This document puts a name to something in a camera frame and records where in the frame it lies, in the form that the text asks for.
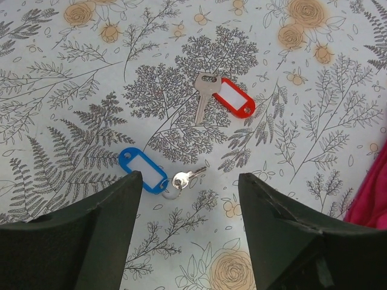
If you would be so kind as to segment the blue key tag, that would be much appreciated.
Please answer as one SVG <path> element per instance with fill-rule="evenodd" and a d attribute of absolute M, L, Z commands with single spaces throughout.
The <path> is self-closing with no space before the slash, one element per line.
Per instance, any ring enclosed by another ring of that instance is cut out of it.
<path fill-rule="evenodd" d="M 138 171 L 142 175 L 143 189 L 154 195 L 161 194 L 165 199 L 177 199 L 191 180 L 201 175 L 207 167 L 196 170 L 180 171 L 172 176 L 167 173 L 145 153 L 136 147 L 128 147 L 119 153 L 118 162 L 126 173 Z"/>

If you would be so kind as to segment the red key tag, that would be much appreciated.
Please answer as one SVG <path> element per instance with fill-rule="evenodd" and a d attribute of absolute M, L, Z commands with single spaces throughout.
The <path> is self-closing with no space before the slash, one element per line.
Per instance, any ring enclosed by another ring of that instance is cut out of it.
<path fill-rule="evenodd" d="M 213 98 L 237 118 L 248 118 L 256 109 L 255 101 L 230 79 L 200 72 L 194 88 L 200 96 L 195 116 L 197 126 L 203 122 L 205 108 Z"/>

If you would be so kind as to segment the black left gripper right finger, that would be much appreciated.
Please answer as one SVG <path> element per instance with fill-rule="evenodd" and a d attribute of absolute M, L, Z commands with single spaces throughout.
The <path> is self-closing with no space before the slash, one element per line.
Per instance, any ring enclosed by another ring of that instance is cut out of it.
<path fill-rule="evenodd" d="M 251 173 L 238 193 L 258 289 L 386 288 L 386 231 L 322 214 Z"/>

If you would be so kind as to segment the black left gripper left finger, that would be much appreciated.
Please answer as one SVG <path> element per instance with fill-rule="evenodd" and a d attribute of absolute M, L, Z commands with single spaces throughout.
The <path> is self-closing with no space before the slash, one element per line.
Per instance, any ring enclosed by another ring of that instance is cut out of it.
<path fill-rule="evenodd" d="M 134 171 L 63 209 L 1 225 L 1 288 L 119 289 L 142 185 Z"/>

